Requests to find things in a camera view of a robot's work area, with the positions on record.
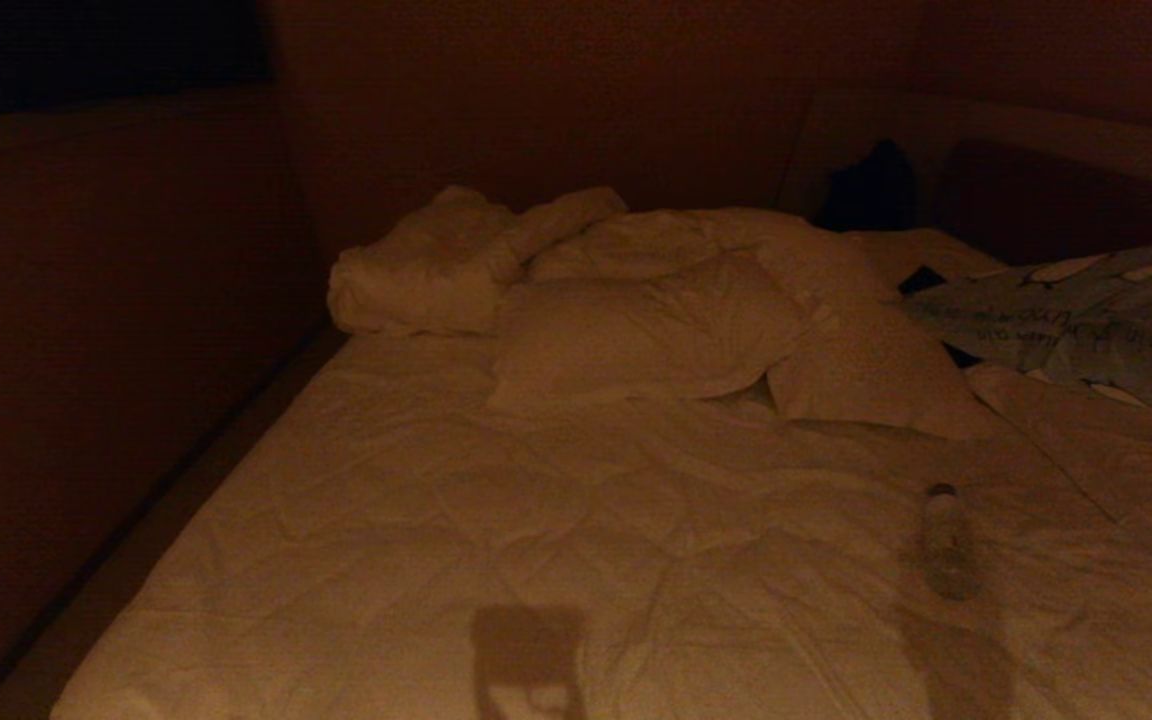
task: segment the duvet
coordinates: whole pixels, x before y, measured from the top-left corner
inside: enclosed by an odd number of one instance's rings
[[[755,388],[520,418],[495,342],[349,342],[52,717],[1152,717],[1152,555],[996,416],[948,441]],[[965,602],[916,552],[941,482]]]

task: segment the mattress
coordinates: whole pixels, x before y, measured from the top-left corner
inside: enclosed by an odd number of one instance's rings
[[[354,338],[55,720],[1152,717],[1152,553],[1049,454],[758,389],[522,418],[492,338]],[[983,590],[918,553],[954,483]]]

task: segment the wall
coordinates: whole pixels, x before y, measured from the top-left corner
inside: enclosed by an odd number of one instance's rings
[[[770,205],[813,88],[899,86],[923,0],[270,0],[329,258],[449,182]]]
[[[323,314],[274,105],[0,154],[0,655]]]
[[[910,85],[1152,126],[1152,0],[929,0]]]

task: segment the quilted bedding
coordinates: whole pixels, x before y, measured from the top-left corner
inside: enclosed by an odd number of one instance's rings
[[[1001,420],[945,441],[756,393],[521,419],[485,409],[494,342],[349,342],[52,717],[1152,717],[1152,556]],[[972,601],[922,579],[938,482]]]

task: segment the bed frame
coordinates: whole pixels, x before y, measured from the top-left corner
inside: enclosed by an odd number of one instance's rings
[[[810,215],[829,170],[892,137],[914,165],[920,223],[1011,264],[1152,243],[1152,128],[892,91],[813,99],[778,207]]]

